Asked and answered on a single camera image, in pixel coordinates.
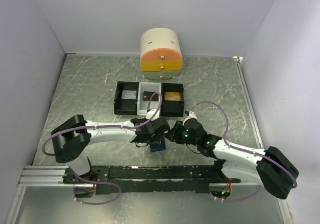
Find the blue leather card holder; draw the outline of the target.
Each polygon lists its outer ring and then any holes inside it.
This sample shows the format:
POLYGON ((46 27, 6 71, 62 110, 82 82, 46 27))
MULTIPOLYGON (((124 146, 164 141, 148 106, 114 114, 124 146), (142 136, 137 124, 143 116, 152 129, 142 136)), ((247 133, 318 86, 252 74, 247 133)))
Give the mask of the blue leather card holder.
POLYGON ((151 152, 158 152, 166 150, 166 142, 164 138, 161 138, 159 141, 149 144, 149 148, 151 152))

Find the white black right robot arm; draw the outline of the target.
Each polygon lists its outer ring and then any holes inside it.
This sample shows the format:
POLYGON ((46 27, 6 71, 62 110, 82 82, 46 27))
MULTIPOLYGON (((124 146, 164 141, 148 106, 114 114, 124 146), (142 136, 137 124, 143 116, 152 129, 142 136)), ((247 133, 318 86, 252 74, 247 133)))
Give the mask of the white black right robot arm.
POLYGON ((207 133, 194 118, 177 121, 165 137, 176 144, 193 145, 203 156, 214 158, 212 176, 216 182, 226 179, 252 182, 279 199, 286 199, 298 185, 298 169, 274 146, 256 149, 226 142, 207 133))

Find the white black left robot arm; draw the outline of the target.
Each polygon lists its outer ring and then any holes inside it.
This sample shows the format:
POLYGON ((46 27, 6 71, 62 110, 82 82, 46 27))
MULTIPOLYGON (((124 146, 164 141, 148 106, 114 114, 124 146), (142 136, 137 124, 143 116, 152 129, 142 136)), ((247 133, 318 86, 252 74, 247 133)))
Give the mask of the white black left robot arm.
POLYGON ((67 164, 81 183, 93 178, 90 161, 82 152, 96 143, 125 142, 158 144, 170 130, 163 117, 154 120, 134 118, 118 123, 99 123, 75 115, 51 132, 55 161, 67 164))

